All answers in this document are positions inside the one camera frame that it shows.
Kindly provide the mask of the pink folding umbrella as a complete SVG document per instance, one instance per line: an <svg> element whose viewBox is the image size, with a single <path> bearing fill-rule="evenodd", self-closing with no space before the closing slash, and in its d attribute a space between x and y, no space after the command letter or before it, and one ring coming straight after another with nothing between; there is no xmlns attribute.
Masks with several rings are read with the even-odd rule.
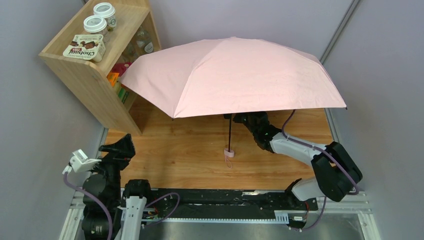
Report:
<svg viewBox="0 0 424 240"><path fill-rule="evenodd" d="M205 39L146 54L122 82L173 119L346 107L314 55L263 39Z"/></svg>

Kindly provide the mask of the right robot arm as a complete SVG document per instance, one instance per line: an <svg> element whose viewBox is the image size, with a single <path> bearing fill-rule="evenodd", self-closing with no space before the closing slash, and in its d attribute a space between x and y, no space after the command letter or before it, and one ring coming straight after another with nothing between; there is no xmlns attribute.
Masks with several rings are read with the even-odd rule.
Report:
<svg viewBox="0 0 424 240"><path fill-rule="evenodd" d="M262 150L291 157L313 169L313 177L297 179L285 190L296 201L327 197L340 202L347 195L360 193L358 183L363 174L339 142L318 144L292 136L285 131L287 121L278 128L270 123L265 111L227 113L223 117L231 124L243 124Z"/></svg>

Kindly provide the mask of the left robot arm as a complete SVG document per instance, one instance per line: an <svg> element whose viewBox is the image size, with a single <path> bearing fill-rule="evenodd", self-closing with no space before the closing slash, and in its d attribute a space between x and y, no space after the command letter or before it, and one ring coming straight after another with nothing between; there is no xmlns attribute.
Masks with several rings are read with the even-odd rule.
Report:
<svg viewBox="0 0 424 240"><path fill-rule="evenodd" d="M135 156L131 134L99 147L106 155L95 164L85 180L82 231L87 240L137 240L142 216L152 199L147 179L131 179L121 189L121 171Z"/></svg>

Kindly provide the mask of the stack of coloured sponges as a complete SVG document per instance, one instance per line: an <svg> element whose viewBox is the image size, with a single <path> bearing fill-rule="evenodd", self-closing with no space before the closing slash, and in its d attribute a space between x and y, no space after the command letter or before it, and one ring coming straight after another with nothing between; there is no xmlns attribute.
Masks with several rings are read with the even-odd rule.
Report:
<svg viewBox="0 0 424 240"><path fill-rule="evenodd" d="M130 93L123 87L120 74L118 72L109 72L106 78L121 102L125 103Z"/></svg>

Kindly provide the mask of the pink box on shelf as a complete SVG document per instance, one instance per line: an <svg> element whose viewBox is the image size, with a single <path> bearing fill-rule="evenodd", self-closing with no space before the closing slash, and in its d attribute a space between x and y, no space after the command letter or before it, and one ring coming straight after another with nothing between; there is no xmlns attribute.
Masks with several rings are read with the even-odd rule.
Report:
<svg viewBox="0 0 424 240"><path fill-rule="evenodd" d="M121 77L131 66L131 62L124 62L124 63L116 63L112 69L112 73L118 73L118 75Z"/></svg>

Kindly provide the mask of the Chobani yogurt pack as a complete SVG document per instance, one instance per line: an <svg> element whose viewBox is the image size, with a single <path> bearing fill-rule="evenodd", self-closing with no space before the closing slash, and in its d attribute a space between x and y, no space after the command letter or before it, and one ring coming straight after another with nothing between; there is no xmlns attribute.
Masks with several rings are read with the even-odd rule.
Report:
<svg viewBox="0 0 424 240"><path fill-rule="evenodd" d="M76 34L62 55L99 63L106 52L104 36L101 34Z"/></svg>

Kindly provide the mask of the glass jar on shelf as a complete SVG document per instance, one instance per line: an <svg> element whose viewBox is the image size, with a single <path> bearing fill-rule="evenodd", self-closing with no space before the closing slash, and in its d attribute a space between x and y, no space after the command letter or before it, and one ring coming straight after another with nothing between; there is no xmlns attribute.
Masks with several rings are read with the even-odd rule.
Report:
<svg viewBox="0 0 424 240"><path fill-rule="evenodd" d="M154 45L150 37L150 34L142 27L139 27L137 31L135 35L135 41L139 50L141 51L143 55L154 52Z"/></svg>

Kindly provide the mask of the wooden shelf unit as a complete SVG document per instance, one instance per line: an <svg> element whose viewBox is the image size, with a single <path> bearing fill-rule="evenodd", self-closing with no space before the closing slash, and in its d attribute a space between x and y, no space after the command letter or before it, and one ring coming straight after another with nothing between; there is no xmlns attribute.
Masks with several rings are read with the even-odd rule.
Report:
<svg viewBox="0 0 424 240"><path fill-rule="evenodd" d="M155 51L161 50L151 4L148 0L110 1L116 9L117 27L110 32L105 54L99 63L63 56L74 36L86 33L83 21L93 14L98 3L97 0L85 3L44 47L39 57L105 128L140 136L142 132L130 115L138 95L130 90L126 101L122 102L108 82L107 74L122 59L122 52L139 27L148 31Z"/></svg>

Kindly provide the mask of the white lidded cup front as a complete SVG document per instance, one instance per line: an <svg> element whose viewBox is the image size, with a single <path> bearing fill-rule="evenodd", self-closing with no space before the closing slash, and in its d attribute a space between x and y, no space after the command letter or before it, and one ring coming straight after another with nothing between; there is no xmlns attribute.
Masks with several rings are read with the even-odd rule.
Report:
<svg viewBox="0 0 424 240"><path fill-rule="evenodd" d="M100 34L103 36L103 41L107 43L110 40L107 21L98 15L88 16L83 21L84 30L90 34Z"/></svg>

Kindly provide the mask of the white lidded cup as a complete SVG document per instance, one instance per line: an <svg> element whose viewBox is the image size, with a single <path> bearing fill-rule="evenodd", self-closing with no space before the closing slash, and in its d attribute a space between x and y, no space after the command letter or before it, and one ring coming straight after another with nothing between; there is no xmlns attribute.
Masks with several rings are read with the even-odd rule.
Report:
<svg viewBox="0 0 424 240"><path fill-rule="evenodd" d="M117 19L115 16L116 9L109 2L101 2L93 7L93 13L96 16L100 16L106 20L107 30L113 32L117 26Z"/></svg>
<svg viewBox="0 0 424 240"><path fill-rule="evenodd" d="M84 30L90 34L100 34L103 36L103 41L107 43L110 40L107 21L98 15L88 16L83 21Z"/></svg>

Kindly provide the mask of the white lidded cup rear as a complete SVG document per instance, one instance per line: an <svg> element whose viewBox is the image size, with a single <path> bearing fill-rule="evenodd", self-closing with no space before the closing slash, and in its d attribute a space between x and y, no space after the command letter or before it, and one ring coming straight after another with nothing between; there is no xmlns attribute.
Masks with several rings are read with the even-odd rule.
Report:
<svg viewBox="0 0 424 240"><path fill-rule="evenodd" d="M101 2L93 7L93 13L96 16L100 16L106 20L107 30L113 32L117 26L117 19L115 16L116 9L109 2Z"/></svg>

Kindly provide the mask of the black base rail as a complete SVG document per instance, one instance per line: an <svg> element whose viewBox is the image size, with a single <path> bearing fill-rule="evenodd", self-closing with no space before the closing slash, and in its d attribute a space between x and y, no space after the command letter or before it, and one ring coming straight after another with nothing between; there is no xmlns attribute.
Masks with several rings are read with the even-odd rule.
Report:
<svg viewBox="0 0 424 240"><path fill-rule="evenodd" d="M318 211L315 198L297 201L283 190L154 188L153 200L142 223L243 223L300 227L308 214Z"/></svg>

